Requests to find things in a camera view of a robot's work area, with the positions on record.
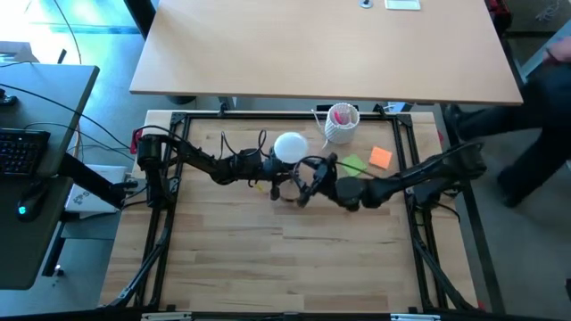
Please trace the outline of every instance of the white mesh cup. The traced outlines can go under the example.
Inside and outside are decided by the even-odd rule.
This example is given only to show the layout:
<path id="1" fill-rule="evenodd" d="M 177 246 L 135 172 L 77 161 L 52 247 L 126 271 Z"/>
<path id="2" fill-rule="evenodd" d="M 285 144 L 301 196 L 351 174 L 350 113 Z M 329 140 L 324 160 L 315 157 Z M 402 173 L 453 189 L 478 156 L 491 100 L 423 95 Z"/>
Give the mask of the white mesh cup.
<path id="1" fill-rule="evenodd" d="M 327 114 L 325 137 L 331 143 L 349 143 L 355 136 L 359 119 L 359 111 L 355 107 L 348 103 L 336 103 Z"/>

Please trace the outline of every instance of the wooden table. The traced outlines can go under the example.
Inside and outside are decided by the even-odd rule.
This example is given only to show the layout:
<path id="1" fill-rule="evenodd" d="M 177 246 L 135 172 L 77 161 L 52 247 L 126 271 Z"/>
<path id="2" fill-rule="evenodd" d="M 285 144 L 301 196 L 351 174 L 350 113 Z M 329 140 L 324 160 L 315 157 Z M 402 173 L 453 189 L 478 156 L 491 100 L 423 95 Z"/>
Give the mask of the wooden table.
<path id="1" fill-rule="evenodd" d="M 130 91 L 520 104 L 482 0 L 161 0 Z"/>
<path id="2" fill-rule="evenodd" d="M 171 113 L 149 111 L 145 124 L 168 127 Z M 420 159 L 439 153 L 433 114 L 411 115 Z M 238 151 L 255 146 L 261 128 L 268 130 L 266 151 L 281 133 L 291 130 L 308 138 L 313 154 L 337 152 L 342 159 L 356 153 L 367 161 L 373 145 L 395 151 L 390 124 L 372 120 L 360 123 L 351 144 L 330 144 L 326 151 L 321 151 L 323 138 L 313 120 L 194 119 L 188 139 L 218 156 L 220 130 Z M 397 168 L 395 154 L 388 170 L 371 166 L 368 170 L 386 177 Z M 346 175 L 344 169 L 338 172 Z M 137 166 L 135 173 L 143 176 Z M 402 193 L 379 209 L 349 213 L 321 195 L 305 209 L 272 202 L 269 186 L 262 186 L 264 193 L 245 182 L 216 185 L 201 171 L 184 167 L 162 307 L 176 304 L 178 310 L 250 312 L 406 312 L 408 307 L 420 307 Z M 450 200 L 443 203 L 454 206 Z M 459 222 L 447 210 L 436 209 L 433 214 L 443 271 L 476 305 Z M 149 218 L 145 205 L 123 211 L 102 304 L 111 302 L 139 269 Z M 434 279 L 426 271 L 436 302 Z M 147 293 L 153 283 L 153 277 L 149 279 Z"/>

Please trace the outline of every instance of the black keyboard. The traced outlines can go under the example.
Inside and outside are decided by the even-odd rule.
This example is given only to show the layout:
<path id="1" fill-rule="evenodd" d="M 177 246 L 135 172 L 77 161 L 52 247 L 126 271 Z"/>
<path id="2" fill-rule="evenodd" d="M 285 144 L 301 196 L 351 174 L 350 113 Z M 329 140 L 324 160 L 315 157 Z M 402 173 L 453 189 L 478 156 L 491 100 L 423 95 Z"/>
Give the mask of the black keyboard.
<path id="1" fill-rule="evenodd" d="M 46 151 L 50 133 L 0 128 L 0 176 L 32 176 Z"/>

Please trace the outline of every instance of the person's leg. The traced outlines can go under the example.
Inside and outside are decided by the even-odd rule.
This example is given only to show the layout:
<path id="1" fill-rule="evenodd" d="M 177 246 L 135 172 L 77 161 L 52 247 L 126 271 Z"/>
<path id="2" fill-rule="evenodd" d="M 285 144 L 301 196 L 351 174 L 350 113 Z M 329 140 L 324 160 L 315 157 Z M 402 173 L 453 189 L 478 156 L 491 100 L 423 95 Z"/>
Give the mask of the person's leg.
<path id="1" fill-rule="evenodd" d="M 537 141 L 498 176 L 506 205 L 518 205 L 543 185 L 571 156 L 569 130 L 544 128 Z"/>
<path id="2" fill-rule="evenodd" d="M 485 110 L 464 112 L 458 107 L 449 107 L 444 120 L 452 125 L 458 136 L 470 140 L 510 131 L 540 128 L 548 114 L 542 87 L 530 82 L 522 88 L 524 103 L 521 106 L 499 106 Z"/>

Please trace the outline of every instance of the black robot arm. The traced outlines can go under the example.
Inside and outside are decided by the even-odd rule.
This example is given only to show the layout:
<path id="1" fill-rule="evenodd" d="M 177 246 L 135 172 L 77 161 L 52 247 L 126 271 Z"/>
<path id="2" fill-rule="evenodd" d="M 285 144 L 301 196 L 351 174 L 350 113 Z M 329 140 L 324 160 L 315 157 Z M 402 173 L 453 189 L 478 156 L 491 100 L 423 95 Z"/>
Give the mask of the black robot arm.
<path id="1" fill-rule="evenodd" d="M 161 151 L 166 144 L 177 156 L 172 160 L 161 160 Z M 337 178 L 337 155 L 328 157 L 308 156 L 297 164 L 286 164 L 273 156 L 262 160 L 260 149 L 242 150 L 224 159 L 216 159 L 192 146 L 188 141 L 176 140 L 164 135 L 145 135 L 138 142 L 137 163 L 147 178 L 147 204 L 163 208 L 172 201 L 170 181 L 164 175 L 168 167 L 183 161 L 207 174 L 220 185 L 228 185 L 237 180 L 269 181 L 272 183 L 272 200 L 279 195 L 278 186 L 292 179 L 300 189 L 297 204 L 304 207 L 311 196 L 324 194 L 328 199 L 347 210 L 358 210 L 360 205 L 377 208 L 394 193 L 432 179 L 445 179 L 451 182 L 474 179 L 481 176 L 486 167 L 480 156 L 482 144 L 463 144 L 390 177 L 380 178 Z M 312 167 L 315 172 L 310 184 L 303 182 L 299 166 Z"/>

